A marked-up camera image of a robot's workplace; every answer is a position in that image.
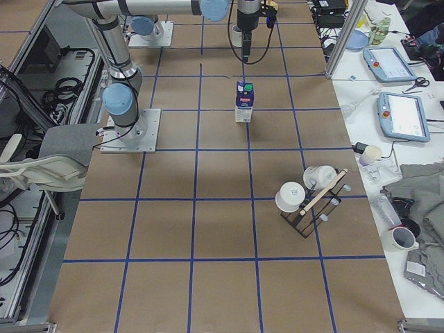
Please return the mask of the white cup grey rim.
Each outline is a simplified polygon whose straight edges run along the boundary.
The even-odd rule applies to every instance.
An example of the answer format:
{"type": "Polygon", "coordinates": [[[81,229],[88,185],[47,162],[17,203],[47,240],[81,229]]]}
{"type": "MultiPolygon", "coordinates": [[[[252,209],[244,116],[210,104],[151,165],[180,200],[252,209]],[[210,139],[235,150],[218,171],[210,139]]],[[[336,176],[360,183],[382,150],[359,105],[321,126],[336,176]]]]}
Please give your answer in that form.
{"type": "Polygon", "coordinates": [[[233,47],[235,48],[242,47],[242,30],[237,25],[234,25],[232,27],[231,40],[233,47]]]}

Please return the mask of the blue white milk carton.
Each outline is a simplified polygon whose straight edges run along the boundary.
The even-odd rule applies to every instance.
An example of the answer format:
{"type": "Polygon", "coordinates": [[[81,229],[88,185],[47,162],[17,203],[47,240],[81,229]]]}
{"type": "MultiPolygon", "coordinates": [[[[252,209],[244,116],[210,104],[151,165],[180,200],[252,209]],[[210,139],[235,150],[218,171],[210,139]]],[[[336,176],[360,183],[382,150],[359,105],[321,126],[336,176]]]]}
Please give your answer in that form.
{"type": "Polygon", "coordinates": [[[237,81],[235,99],[235,121],[249,123],[253,113],[254,86],[252,83],[237,81]]]}

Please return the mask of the small cream purple cup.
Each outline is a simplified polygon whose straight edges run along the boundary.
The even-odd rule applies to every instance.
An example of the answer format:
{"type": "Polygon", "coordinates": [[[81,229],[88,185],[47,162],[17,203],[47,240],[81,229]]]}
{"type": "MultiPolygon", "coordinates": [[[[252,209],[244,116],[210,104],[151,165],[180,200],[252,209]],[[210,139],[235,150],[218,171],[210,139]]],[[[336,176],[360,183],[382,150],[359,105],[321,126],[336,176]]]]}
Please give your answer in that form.
{"type": "Polygon", "coordinates": [[[363,153],[359,158],[359,163],[363,167],[378,162],[382,159],[382,150],[375,145],[368,145],[365,147],[363,153]]]}

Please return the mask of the green glass jar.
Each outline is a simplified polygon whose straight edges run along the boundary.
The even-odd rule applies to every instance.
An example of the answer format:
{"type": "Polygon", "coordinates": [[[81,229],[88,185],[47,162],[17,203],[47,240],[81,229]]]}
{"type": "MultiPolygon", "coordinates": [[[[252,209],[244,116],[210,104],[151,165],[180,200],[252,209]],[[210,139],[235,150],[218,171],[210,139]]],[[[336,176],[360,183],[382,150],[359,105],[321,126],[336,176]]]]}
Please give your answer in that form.
{"type": "Polygon", "coordinates": [[[377,46],[380,45],[387,34],[389,33],[389,27],[391,24],[391,18],[385,17],[379,20],[375,26],[373,26],[369,32],[369,46],[377,46]]]}

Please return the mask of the blue teach pendant upper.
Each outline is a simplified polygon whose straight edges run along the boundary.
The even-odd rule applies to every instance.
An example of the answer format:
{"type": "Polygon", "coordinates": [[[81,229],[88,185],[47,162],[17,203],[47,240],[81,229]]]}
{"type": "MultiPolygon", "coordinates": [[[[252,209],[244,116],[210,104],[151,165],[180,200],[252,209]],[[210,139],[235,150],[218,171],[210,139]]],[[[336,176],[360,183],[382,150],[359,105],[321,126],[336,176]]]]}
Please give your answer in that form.
{"type": "Polygon", "coordinates": [[[365,48],[362,55],[370,71],[382,83],[417,79],[417,75],[395,47],[365,48]]]}

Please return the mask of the blue teach pendant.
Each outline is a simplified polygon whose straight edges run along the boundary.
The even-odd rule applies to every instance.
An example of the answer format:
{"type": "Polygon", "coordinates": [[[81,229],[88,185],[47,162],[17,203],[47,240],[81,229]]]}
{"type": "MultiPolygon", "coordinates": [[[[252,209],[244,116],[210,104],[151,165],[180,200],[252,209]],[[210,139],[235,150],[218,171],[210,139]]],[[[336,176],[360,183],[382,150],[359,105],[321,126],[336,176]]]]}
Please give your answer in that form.
{"type": "Polygon", "coordinates": [[[362,55],[370,71],[382,83],[417,79],[417,75],[395,47],[365,48],[362,55]]]}
{"type": "Polygon", "coordinates": [[[380,128],[385,137],[414,142],[430,140],[419,96],[381,92],[377,99],[377,110],[380,128]]]}

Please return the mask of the white mug on rack right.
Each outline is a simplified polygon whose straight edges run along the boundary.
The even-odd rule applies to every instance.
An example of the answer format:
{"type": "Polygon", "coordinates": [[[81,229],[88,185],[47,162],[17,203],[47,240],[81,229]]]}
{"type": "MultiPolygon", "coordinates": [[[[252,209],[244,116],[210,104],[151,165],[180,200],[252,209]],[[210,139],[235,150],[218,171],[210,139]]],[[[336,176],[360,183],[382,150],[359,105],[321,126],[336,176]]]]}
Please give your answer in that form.
{"type": "Polygon", "coordinates": [[[310,166],[303,173],[303,182],[308,189],[324,189],[336,175],[336,169],[332,166],[310,166]]]}

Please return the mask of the white mug on rack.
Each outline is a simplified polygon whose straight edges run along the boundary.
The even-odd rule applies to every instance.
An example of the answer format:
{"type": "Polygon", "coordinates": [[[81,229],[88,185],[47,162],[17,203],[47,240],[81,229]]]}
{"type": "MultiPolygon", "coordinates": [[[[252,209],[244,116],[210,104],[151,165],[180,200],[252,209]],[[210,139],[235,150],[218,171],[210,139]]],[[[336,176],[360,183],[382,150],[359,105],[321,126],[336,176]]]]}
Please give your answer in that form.
{"type": "Polygon", "coordinates": [[[336,175],[336,169],[332,166],[310,166],[303,173],[303,182],[308,189],[324,189],[336,175]]]}
{"type": "Polygon", "coordinates": [[[305,199],[305,189],[297,182],[286,182],[275,195],[277,207],[286,213],[296,212],[305,199]]]}

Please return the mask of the white mug on rack left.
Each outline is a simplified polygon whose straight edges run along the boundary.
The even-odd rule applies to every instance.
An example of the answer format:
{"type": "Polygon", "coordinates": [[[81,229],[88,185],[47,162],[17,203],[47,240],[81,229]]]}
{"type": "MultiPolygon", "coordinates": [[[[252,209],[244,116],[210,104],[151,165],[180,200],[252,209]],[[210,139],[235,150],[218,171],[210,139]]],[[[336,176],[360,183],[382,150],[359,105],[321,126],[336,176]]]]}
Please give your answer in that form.
{"type": "Polygon", "coordinates": [[[296,212],[305,199],[305,189],[297,182],[286,182],[275,195],[277,207],[286,213],[296,212]]]}

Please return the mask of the blue teach pendant lower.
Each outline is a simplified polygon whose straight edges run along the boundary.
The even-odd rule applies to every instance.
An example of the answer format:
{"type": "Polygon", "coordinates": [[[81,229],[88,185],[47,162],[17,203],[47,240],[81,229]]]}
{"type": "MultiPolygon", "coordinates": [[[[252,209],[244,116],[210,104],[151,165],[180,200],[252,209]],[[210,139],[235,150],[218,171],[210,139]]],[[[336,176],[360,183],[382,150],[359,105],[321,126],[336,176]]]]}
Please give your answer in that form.
{"type": "Polygon", "coordinates": [[[419,96],[381,92],[377,99],[377,110],[380,128],[385,137],[414,142],[430,140],[419,96]]]}

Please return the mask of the black scissors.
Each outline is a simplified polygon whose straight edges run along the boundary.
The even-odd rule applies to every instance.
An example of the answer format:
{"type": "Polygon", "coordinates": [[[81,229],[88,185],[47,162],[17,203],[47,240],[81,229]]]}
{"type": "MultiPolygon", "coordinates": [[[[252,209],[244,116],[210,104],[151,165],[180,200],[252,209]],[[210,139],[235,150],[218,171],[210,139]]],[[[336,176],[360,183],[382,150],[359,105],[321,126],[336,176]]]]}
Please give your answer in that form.
{"type": "Polygon", "coordinates": [[[409,94],[410,91],[412,91],[415,88],[419,88],[419,87],[428,87],[430,84],[430,81],[427,80],[425,77],[417,77],[417,79],[415,79],[413,85],[409,88],[407,88],[406,90],[402,91],[403,94],[409,94]]]}

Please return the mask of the clear plastic bottle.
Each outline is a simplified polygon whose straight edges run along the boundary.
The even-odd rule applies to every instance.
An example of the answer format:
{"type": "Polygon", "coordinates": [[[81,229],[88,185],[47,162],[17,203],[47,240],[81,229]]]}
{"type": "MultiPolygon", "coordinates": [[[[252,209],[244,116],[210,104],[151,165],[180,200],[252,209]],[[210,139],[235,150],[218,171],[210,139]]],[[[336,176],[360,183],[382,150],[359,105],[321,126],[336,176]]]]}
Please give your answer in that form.
{"type": "Polygon", "coordinates": [[[400,217],[384,194],[372,198],[370,205],[379,214],[389,229],[402,225],[400,217]]]}

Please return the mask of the grey office chair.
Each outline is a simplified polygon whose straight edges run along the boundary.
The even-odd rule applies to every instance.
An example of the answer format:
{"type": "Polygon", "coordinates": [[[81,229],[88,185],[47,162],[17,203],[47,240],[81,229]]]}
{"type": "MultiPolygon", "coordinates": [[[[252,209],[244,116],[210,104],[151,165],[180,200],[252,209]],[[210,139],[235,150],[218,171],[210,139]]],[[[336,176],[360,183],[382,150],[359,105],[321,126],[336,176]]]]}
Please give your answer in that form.
{"type": "Polygon", "coordinates": [[[10,160],[22,139],[21,134],[14,134],[1,153],[1,177],[11,179],[22,190],[31,184],[43,189],[55,217],[62,220],[65,214],[58,209],[51,192],[83,188],[99,128],[98,123],[54,126],[47,130],[38,158],[21,162],[10,160]]]}

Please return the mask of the grey cloth pile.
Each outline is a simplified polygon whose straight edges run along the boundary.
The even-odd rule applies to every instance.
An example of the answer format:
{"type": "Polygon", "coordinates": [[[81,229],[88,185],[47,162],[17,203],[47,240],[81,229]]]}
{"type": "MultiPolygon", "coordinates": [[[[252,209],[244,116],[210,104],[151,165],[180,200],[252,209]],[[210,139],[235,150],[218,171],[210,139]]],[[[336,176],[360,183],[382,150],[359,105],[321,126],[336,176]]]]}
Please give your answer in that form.
{"type": "Polygon", "coordinates": [[[403,164],[402,179],[383,186],[390,201],[411,200],[407,217],[417,223],[419,248],[407,254],[404,277],[443,298],[443,163],[403,164]]]}

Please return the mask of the white mug red rim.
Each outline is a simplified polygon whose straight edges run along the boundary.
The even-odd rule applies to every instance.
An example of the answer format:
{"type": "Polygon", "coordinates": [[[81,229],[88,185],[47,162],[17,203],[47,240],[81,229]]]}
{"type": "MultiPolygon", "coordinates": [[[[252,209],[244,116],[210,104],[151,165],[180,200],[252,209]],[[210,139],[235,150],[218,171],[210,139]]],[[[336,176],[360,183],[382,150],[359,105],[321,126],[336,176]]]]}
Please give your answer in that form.
{"type": "Polygon", "coordinates": [[[410,251],[419,248],[419,243],[416,241],[414,234],[402,226],[383,232],[380,239],[384,250],[389,252],[410,251]]]}

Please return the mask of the aluminium frame post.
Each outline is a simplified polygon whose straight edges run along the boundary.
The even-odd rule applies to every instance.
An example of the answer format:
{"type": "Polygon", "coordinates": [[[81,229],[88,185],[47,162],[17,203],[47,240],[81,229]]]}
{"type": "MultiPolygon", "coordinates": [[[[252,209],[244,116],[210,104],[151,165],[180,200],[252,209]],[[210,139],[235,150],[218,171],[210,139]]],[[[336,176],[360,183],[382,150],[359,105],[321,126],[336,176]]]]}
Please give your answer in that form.
{"type": "Polygon", "coordinates": [[[325,68],[326,78],[331,79],[333,77],[333,74],[339,64],[339,61],[343,56],[348,40],[353,34],[353,30],[355,29],[367,2],[368,2],[367,0],[351,1],[350,12],[348,14],[347,19],[345,20],[343,28],[341,29],[341,34],[338,40],[336,41],[330,59],[327,62],[327,66],[325,68]]]}

